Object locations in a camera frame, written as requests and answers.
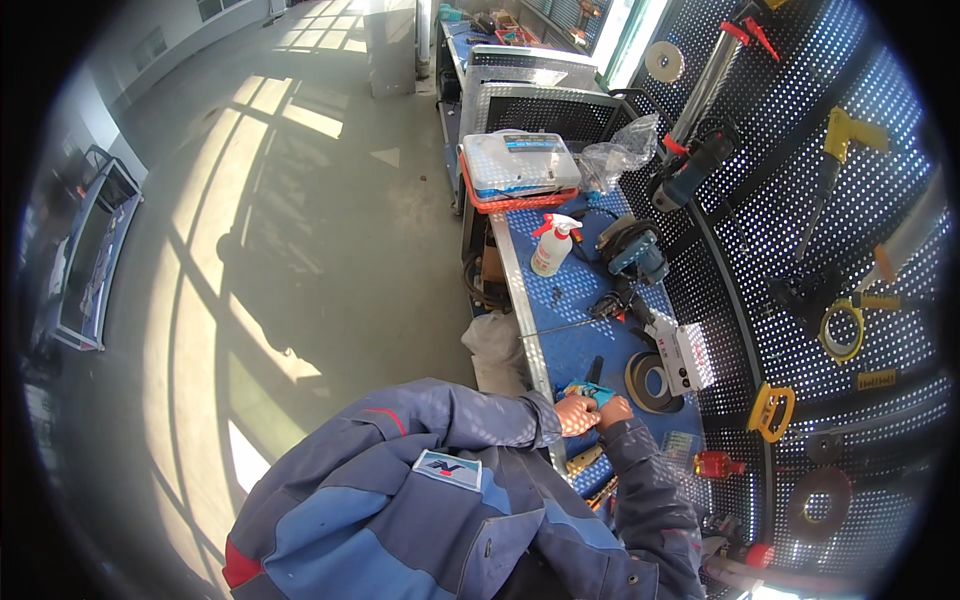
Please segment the spray bottle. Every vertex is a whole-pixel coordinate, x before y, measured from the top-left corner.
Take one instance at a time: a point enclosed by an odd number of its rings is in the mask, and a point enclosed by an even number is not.
[[[543,221],[543,227],[534,231],[534,237],[541,238],[533,257],[530,258],[530,267],[537,275],[550,277],[557,273],[573,247],[570,230],[581,228],[584,224],[558,214],[545,214]]]

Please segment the hand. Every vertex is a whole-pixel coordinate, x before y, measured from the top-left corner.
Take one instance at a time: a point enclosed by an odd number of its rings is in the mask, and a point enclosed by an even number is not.
[[[596,412],[597,402],[593,398],[567,396],[554,404],[553,410],[560,417],[565,438],[586,433],[593,425],[600,422],[600,415]]]
[[[614,423],[632,419],[634,417],[634,411],[630,408],[630,402],[626,400],[623,396],[614,396],[603,405],[603,408],[600,409],[600,421],[597,422],[597,431],[600,432],[600,435],[603,435],[603,432],[606,431],[607,427],[610,427]]]

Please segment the blue work jacket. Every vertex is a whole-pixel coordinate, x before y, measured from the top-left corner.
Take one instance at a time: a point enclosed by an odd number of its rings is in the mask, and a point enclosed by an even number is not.
[[[253,487],[227,541],[233,597],[488,600],[528,548],[573,598],[703,597],[697,520],[646,426],[601,439],[622,543],[535,450],[560,434],[536,392],[435,379],[374,392]],[[413,470],[425,448],[480,461],[480,489]]]

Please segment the grinding disc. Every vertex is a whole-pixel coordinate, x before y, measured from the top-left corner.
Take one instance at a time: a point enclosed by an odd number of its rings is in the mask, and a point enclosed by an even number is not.
[[[806,512],[810,496],[815,493],[829,496],[829,512],[819,520],[813,520]],[[807,543],[829,540],[847,520],[852,500],[850,479],[839,468],[820,467],[807,473],[800,478],[786,501],[786,522],[790,533]]]
[[[684,408],[683,396],[670,395],[663,362],[656,352],[638,352],[631,356],[627,361],[624,380],[630,399],[648,413],[678,413]]]
[[[814,427],[814,431],[827,431],[831,429],[828,423],[819,423]],[[829,465],[840,458],[843,454],[843,434],[842,433],[824,433],[810,436],[804,440],[806,455],[817,465]]]
[[[668,41],[658,41],[647,48],[643,64],[655,80],[664,84],[676,82],[684,73],[684,55]]]

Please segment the plastic bag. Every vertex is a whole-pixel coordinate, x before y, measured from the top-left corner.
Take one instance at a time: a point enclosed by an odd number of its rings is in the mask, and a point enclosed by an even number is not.
[[[471,321],[460,341],[484,362],[522,368],[523,344],[519,336],[516,313],[504,315],[494,310]]]
[[[608,193],[624,171],[636,171],[653,158],[660,116],[642,116],[613,134],[611,141],[591,144],[580,153],[583,190]]]

